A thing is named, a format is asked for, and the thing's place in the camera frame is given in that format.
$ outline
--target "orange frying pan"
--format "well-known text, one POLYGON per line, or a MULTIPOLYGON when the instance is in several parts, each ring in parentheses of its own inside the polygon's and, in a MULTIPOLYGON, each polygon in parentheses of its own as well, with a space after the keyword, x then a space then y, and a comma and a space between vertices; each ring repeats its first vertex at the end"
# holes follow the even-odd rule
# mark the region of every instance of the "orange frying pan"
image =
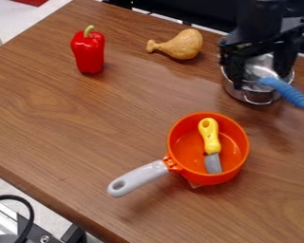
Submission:
POLYGON ((169 172, 181 174, 199 185, 223 183, 239 172, 249 155, 250 143, 243 128, 235 121, 218 113, 200 112, 186 116, 173 125, 168 134, 167 149, 163 159, 113 180, 108 185, 108 193, 113 197, 125 196, 169 172), (204 118, 213 118, 218 122, 222 173, 208 174, 204 167, 204 143, 198 130, 198 124, 204 118))

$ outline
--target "pepper stem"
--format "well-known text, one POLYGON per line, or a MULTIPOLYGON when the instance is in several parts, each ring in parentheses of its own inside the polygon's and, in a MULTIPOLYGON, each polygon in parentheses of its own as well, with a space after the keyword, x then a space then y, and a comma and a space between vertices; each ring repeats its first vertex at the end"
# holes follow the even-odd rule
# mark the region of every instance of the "pepper stem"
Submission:
POLYGON ((88 38, 90 36, 90 32, 94 29, 94 26, 88 26, 86 29, 85 29, 85 38, 88 38))

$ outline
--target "white floor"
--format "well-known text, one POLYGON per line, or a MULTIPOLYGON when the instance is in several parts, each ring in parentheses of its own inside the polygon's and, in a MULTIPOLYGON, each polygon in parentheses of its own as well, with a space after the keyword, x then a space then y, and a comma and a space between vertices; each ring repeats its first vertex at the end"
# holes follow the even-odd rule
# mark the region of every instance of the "white floor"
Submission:
POLYGON ((48 0, 41 7, 34 7, 10 0, 0 0, 1 41, 6 43, 70 1, 48 0))

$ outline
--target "red bell pepper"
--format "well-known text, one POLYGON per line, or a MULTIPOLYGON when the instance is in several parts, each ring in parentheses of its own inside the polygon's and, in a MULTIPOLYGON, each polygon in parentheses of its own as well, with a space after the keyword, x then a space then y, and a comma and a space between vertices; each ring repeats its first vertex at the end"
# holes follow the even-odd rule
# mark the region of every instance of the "red bell pepper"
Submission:
POLYGON ((77 32, 71 41, 76 64, 82 73, 94 74, 103 69, 105 38, 93 29, 88 26, 85 31, 77 32))

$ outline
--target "metal pot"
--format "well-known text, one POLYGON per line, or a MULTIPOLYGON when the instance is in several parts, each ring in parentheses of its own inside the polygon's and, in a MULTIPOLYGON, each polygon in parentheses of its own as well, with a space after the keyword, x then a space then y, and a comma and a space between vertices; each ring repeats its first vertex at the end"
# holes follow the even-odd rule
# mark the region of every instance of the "metal pot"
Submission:
MULTIPOLYGON (((279 78, 273 69, 273 55, 268 53, 247 60, 245 65, 244 85, 241 90, 234 89, 233 82, 228 78, 223 66, 220 67, 225 78, 225 90, 236 99, 257 105, 270 104, 280 98, 280 94, 269 86, 263 86, 257 83, 259 78, 275 77, 279 78)), ((283 81, 291 84, 295 79, 295 73, 292 70, 283 81)))

